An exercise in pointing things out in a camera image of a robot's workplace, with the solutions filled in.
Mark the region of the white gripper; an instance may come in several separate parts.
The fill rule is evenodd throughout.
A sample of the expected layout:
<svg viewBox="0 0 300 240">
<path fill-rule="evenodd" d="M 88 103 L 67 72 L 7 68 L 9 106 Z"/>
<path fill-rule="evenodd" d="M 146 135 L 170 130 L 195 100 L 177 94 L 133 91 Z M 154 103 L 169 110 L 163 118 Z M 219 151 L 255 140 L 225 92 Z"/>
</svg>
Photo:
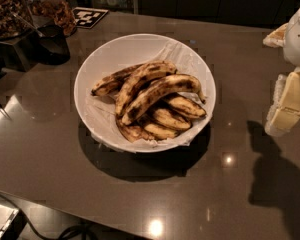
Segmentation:
<svg viewBox="0 0 300 240">
<path fill-rule="evenodd" d="M 300 8 L 285 23 L 263 39 L 268 47 L 283 46 L 284 58 L 300 66 Z M 280 74 L 275 83 L 273 104 L 266 117 L 265 132 L 279 137 L 288 133 L 300 120 L 300 67 L 288 76 Z"/>
</svg>

